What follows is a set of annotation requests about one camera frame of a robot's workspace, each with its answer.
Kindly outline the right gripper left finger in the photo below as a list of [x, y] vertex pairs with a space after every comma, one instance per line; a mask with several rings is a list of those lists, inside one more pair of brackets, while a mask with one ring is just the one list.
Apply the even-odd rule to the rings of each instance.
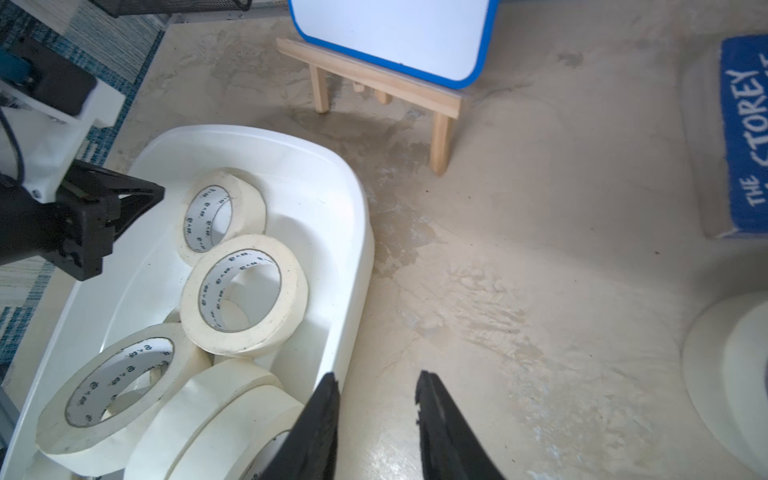
[[333, 479], [340, 401], [338, 381], [333, 372], [328, 372], [261, 479]]

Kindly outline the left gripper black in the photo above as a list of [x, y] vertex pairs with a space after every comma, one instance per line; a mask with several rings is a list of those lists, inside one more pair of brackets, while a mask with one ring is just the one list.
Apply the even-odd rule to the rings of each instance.
[[1, 264], [41, 256], [76, 280], [94, 278], [114, 239], [164, 197], [159, 184], [82, 161], [72, 164], [50, 203], [2, 176]]

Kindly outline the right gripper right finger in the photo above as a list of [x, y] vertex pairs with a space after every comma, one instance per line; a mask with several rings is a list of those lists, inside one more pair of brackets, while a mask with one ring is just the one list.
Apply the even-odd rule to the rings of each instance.
[[424, 479], [504, 478], [436, 373], [421, 371], [415, 402]]

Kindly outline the masking tape roll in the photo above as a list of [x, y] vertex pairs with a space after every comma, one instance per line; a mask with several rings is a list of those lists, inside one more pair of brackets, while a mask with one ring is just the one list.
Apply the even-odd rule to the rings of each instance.
[[[264, 266], [278, 273], [272, 306], [253, 325], [228, 326], [227, 288], [238, 275]], [[181, 325], [191, 341], [210, 353], [257, 357], [275, 350], [296, 331], [308, 297], [306, 275], [286, 245], [266, 235], [241, 235], [217, 245], [194, 266], [181, 294]]]
[[716, 302], [693, 322], [682, 350], [689, 397], [713, 436], [767, 477], [767, 294]]
[[223, 169], [200, 177], [187, 190], [174, 234], [179, 257], [195, 265], [219, 244], [266, 230], [267, 207], [251, 183]]

